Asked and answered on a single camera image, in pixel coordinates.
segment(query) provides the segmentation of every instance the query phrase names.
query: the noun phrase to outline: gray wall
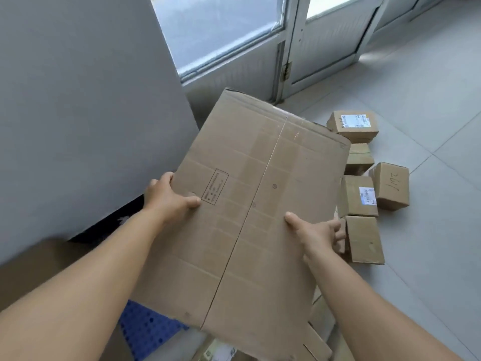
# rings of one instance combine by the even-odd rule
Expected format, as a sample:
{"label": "gray wall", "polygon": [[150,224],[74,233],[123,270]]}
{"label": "gray wall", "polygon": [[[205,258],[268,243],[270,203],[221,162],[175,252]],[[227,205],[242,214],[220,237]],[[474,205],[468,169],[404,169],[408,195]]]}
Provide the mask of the gray wall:
{"label": "gray wall", "polygon": [[149,0],[0,0],[0,263],[140,195],[196,133]]}

